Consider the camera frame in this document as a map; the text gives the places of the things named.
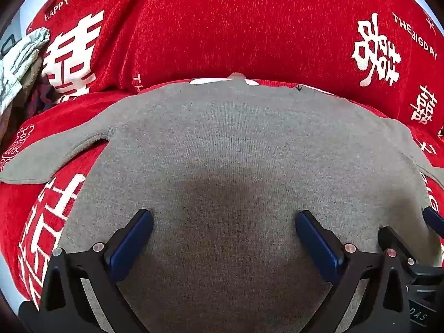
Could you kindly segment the red sofa cover with characters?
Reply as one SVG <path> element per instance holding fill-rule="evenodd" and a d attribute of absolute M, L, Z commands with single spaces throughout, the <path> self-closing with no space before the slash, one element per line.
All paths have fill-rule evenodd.
<path fill-rule="evenodd" d="M 169 84 L 307 87 L 405 125 L 443 170 L 443 39 L 412 0 L 48 0 L 42 77 L 61 97 L 17 132 L 6 164 L 114 103 Z M 1 182 L 11 290 L 40 301 L 61 219 L 40 185 Z"/>

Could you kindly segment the pale green striped cloth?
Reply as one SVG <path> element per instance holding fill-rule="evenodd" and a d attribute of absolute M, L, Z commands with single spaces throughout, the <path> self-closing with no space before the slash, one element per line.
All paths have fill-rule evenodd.
<path fill-rule="evenodd" d="M 49 29 L 36 29 L 15 44 L 1 60 L 1 115 L 22 89 L 21 80 L 50 36 Z"/>

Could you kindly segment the dark plaid cloth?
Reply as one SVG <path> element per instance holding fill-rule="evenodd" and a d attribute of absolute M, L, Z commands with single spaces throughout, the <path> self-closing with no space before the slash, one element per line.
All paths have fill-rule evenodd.
<path fill-rule="evenodd" d="M 24 120 L 34 117 L 56 104 L 61 95 L 50 84 L 48 77 L 40 77 L 26 100 L 23 112 Z"/>

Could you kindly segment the grey knit sweater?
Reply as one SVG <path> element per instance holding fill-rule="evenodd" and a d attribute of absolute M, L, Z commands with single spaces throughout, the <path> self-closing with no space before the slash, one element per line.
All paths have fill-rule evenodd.
<path fill-rule="evenodd" d="M 154 229 L 121 284 L 152 332 L 300 332 L 327 295 L 296 235 L 309 210 L 360 249 L 392 227 L 442 260 L 425 180 L 443 180 L 402 123 L 307 87 L 169 84 L 36 141 L 1 172 L 40 185 L 50 248 L 106 241 L 141 208 Z"/>

